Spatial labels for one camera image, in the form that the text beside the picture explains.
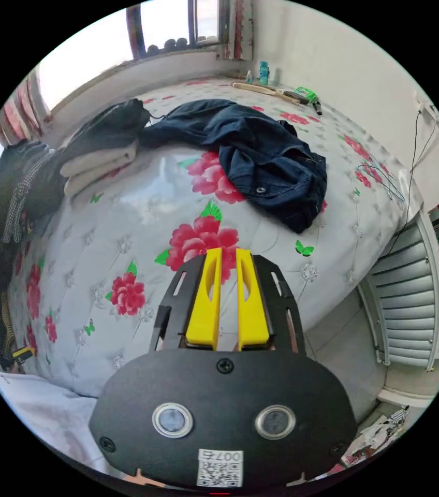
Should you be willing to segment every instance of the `screw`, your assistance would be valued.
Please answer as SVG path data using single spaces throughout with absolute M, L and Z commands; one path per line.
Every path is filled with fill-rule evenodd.
M 233 361 L 227 357 L 220 359 L 216 364 L 217 370 L 222 374 L 231 373 L 234 367 Z
M 101 436 L 99 439 L 100 446 L 106 451 L 106 452 L 116 452 L 116 446 L 114 442 L 106 437 L 106 436 Z
M 340 456 L 345 452 L 345 444 L 344 442 L 337 442 L 335 445 L 332 446 L 330 449 L 330 455 L 331 456 Z

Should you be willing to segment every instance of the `folded white towel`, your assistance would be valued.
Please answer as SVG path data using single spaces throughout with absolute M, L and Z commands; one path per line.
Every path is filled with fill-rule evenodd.
M 124 163 L 129 163 L 135 159 L 137 153 L 137 144 L 131 145 L 122 149 L 97 150 L 89 154 L 80 155 L 68 161 L 61 168 L 61 176 L 71 178 L 85 171 L 90 171 L 105 164 L 113 163 L 115 160 L 121 160 Z
M 97 166 L 88 171 L 71 176 L 64 185 L 64 195 L 71 198 L 80 193 L 88 185 L 99 180 L 105 174 L 108 174 L 116 169 L 126 166 L 130 161 L 126 157 L 120 157 L 112 162 Z

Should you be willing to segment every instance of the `qr code sticker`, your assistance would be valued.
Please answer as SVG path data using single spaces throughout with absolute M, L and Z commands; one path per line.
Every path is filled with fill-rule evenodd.
M 198 487 L 242 486 L 243 451 L 200 449 L 198 459 Z

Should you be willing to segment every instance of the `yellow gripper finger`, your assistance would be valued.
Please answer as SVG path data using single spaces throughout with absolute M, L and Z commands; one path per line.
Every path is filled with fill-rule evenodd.
M 220 321 L 221 255 L 221 247 L 212 248 L 206 254 L 185 334 L 189 345 L 211 347 L 213 350 L 217 348 Z M 213 288 L 213 294 L 210 298 L 211 288 Z
M 23 348 L 17 350 L 16 352 L 13 352 L 12 356 L 14 359 L 17 359 L 17 358 L 23 356 L 23 354 L 26 354 L 26 358 L 34 356 L 35 349 L 33 347 L 23 347 Z
M 244 284 L 248 297 L 244 297 Z M 250 250 L 237 249 L 237 290 L 239 308 L 239 351 L 243 347 L 268 343 L 270 333 L 262 304 L 261 291 Z

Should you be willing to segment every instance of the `small bottle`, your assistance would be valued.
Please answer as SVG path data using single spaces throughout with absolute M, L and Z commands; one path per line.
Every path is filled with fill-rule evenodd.
M 268 79 L 270 77 L 270 68 L 266 61 L 261 61 L 259 63 L 259 83 L 268 84 Z

